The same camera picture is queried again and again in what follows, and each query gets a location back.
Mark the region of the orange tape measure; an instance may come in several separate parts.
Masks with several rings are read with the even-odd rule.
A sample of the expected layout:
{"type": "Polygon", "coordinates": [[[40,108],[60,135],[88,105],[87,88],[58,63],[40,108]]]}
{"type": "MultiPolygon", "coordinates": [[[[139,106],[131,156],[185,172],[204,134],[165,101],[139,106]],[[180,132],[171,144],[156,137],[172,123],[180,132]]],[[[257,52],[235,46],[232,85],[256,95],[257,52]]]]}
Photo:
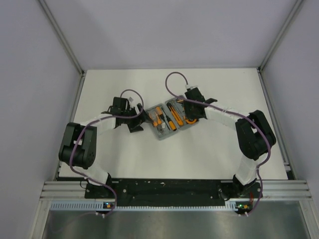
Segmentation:
{"type": "Polygon", "coordinates": [[[185,117],[185,121],[187,124],[195,124],[198,119],[188,119],[187,117],[185,117]]]}

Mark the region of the orange black screwdriver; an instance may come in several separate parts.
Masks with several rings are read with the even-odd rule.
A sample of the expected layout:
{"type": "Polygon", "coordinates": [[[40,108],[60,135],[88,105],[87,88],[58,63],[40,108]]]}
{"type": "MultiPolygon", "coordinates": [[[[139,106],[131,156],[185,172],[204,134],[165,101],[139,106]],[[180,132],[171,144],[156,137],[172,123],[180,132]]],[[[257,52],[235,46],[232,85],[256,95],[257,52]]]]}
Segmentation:
{"type": "Polygon", "coordinates": [[[158,116],[161,118],[161,120],[164,122],[165,118],[164,118],[164,115],[163,115],[163,112],[162,112],[161,108],[160,107],[156,107],[156,112],[157,112],[158,116]]]}
{"type": "Polygon", "coordinates": [[[171,120],[171,118],[168,116],[168,114],[165,111],[163,113],[165,115],[166,121],[168,122],[170,129],[172,131],[176,131],[177,128],[176,128],[175,124],[173,123],[173,121],[171,120]]]}

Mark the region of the orange utility knife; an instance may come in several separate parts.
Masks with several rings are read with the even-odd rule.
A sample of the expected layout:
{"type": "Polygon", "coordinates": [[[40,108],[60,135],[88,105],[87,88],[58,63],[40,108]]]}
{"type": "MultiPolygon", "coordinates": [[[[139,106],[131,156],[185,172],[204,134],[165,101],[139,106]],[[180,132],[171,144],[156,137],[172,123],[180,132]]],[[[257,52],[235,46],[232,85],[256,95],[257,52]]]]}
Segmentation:
{"type": "Polygon", "coordinates": [[[171,103],[167,103],[167,107],[170,110],[171,114],[173,115],[173,117],[175,118],[177,124],[179,126],[183,126],[183,120],[181,119],[181,117],[179,116],[179,114],[177,113],[177,111],[175,110],[175,108],[172,106],[171,103]]]}

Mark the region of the grey plastic tool case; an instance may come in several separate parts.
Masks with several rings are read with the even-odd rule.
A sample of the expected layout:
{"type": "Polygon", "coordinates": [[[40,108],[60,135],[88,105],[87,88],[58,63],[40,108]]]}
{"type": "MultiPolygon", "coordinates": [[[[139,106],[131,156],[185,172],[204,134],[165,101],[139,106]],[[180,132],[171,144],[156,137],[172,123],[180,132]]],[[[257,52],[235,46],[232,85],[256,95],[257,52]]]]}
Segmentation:
{"type": "Polygon", "coordinates": [[[152,131],[158,140],[166,139],[199,123],[198,119],[188,119],[184,100],[171,98],[163,104],[146,110],[151,119],[152,131]]]}

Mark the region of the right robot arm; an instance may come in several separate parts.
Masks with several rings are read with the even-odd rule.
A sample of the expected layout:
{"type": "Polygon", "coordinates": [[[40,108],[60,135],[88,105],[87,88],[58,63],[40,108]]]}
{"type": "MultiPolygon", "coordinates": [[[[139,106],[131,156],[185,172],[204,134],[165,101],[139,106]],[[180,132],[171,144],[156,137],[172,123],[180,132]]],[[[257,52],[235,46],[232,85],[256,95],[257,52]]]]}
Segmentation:
{"type": "Polygon", "coordinates": [[[236,196],[246,196],[251,191],[250,184],[256,180],[259,165],[268,158],[269,150],[276,144],[276,137],[264,113],[255,110],[245,116],[232,108],[218,105],[213,98],[206,100],[197,87],[187,88],[184,94],[188,120],[213,120],[236,132],[242,158],[233,177],[232,189],[236,196]]]}

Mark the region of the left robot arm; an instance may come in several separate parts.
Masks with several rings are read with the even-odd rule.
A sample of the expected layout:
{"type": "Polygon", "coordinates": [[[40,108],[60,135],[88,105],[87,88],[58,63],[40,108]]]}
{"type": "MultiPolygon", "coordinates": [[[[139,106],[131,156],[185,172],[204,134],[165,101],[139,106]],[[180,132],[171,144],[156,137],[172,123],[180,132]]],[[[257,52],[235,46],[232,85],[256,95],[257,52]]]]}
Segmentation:
{"type": "Polygon", "coordinates": [[[123,124],[127,125],[130,133],[143,131],[141,124],[145,122],[150,123],[151,119],[143,104],[138,103],[134,107],[129,99],[115,97],[108,110],[93,119],[67,124],[58,158],[73,172],[96,185],[95,190],[101,197],[109,197],[113,191],[113,185],[107,182],[110,174],[95,162],[98,135],[123,124]]]}

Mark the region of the orange pliers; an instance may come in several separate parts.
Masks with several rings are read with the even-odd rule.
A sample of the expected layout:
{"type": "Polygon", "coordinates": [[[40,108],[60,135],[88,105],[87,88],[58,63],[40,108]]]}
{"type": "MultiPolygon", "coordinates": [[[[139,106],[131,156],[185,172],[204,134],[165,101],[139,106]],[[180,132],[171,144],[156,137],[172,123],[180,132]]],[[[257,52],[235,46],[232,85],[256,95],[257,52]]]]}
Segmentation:
{"type": "Polygon", "coordinates": [[[153,127],[159,132],[159,134],[164,134],[164,122],[159,117],[155,110],[149,111],[149,117],[152,120],[153,127]]]}

